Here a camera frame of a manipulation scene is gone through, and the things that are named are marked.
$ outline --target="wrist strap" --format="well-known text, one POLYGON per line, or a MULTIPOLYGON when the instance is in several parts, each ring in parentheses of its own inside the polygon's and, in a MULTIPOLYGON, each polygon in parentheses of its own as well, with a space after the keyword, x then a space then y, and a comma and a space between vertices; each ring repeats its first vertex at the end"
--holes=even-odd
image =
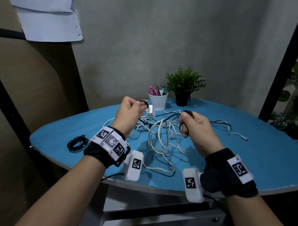
POLYGON ((91 155, 101 161, 106 168, 111 165, 119 167, 130 152, 125 142, 125 136, 116 128, 105 126, 91 139, 91 143, 84 150, 84 155, 91 155))
POLYGON ((200 176, 200 182, 206 191, 221 191, 225 196, 254 197, 258 194, 252 174, 240 157, 235 156, 228 148, 206 158, 206 167, 200 176))

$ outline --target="screw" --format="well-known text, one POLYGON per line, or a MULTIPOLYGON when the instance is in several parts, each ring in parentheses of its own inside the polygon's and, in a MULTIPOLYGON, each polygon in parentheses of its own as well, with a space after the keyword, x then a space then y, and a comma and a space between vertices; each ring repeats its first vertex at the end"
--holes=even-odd
POLYGON ((212 222, 218 222, 218 221, 219 221, 219 217, 212 218, 212 222))

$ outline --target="table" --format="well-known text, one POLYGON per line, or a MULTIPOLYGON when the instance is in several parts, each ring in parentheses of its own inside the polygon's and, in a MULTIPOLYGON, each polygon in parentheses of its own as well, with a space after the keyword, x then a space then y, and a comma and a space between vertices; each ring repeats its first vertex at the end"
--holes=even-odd
MULTIPOLYGON (((102 128, 104 122, 112 119, 119 105, 108 106, 74 115, 59 121, 44 125, 35 131, 30 141, 34 148, 57 165, 70 169, 82 157, 83 152, 71 153, 66 147, 67 143, 82 134, 91 138, 102 128)), ((180 109, 199 112, 210 121, 222 120, 232 125, 232 132, 245 136, 248 141, 238 135, 228 135, 227 126, 213 126, 215 133, 225 147, 238 154, 254 175, 254 180, 261 195, 277 194, 298 190, 298 144, 284 132, 278 131, 268 123, 258 118, 218 103, 206 100, 192 99, 186 107, 178 107, 175 99, 168 99, 166 111, 180 109)), ((166 140, 165 131, 161 134, 166 140)), ((168 168, 162 156, 155 154, 147 148, 148 133, 132 134, 127 142, 132 150, 143 152, 145 164, 149 167, 168 168)), ((159 144, 155 136, 153 144, 159 144)), ((140 179, 129 182, 121 176, 105 180, 106 183, 123 188, 147 191, 158 194, 183 195, 184 182, 182 170, 185 168, 199 168, 203 171, 205 160, 194 149, 190 138, 179 137, 181 148, 188 150, 181 154, 177 149, 170 147, 170 161, 175 166, 175 174, 162 171, 148 170, 142 167, 140 179)), ((121 172, 122 166, 109 167, 105 176, 121 172)))

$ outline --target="potted plant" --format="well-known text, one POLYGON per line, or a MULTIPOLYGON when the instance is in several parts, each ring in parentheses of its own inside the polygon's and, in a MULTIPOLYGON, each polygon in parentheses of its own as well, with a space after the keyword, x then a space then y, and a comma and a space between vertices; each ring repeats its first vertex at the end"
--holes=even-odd
POLYGON ((167 73, 166 78, 169 80, 167 86, 174 91, 177 106, 186 106, 192 92, 206 87, 205 80, 199 79, 200 77, 202 76, 190 67, 184 70, 183 67, 179 66, 173 74, 167 73))

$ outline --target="white pen cup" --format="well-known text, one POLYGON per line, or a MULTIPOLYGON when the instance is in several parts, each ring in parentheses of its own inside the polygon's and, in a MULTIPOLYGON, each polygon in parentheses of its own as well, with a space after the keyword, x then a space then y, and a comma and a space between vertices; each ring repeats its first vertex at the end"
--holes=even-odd
POLYGON ((153 106, 154 111, 155 110, 161 111, 166 108, 167 96, 168 96, 168 93, 163 96, 153 96, 149 94, 149 99, 153 106))

